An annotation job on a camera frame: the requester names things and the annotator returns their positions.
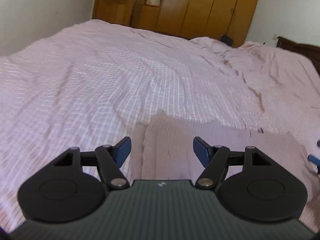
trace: dark brown headboard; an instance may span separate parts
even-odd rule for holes
[[[279,37],[277,47],[299,53],[309,58],[320,75],[320,47],[295,43],[283,37]]]

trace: white wall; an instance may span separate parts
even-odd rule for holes
[[[320,0],[259,0],[247,41],[275,46],[275,34],[320,46]]]
[[[91,18],[94,0],[0,0],[0,56]]]

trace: pink bedspread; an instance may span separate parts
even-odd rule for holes
[[[310,61],[92,20],[0,58],[0,225],[23,221],[19,186],[71,146],[132,135],[159,109],[196,122],[291,132],[320,156],[320,78]],[[131,174],[130,159],[123,171]],[[86,172],[95,174],[94,169]]]

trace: brown cabinet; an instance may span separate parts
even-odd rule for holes
[[[247,36],[258,0],[96,0],[93,18],[192,39],[226,34],[241,46]]]

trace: metal screw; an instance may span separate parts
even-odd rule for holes
[[[213,185],[213,180],[208,178],[202,178],[198,180],[198,184],[202,187],[210,187]]]
[[[127,181],[125,179],[122,178],[115,178],[111,181],[111,184],[115,187],[122,187],[125,184],[127,184]]]

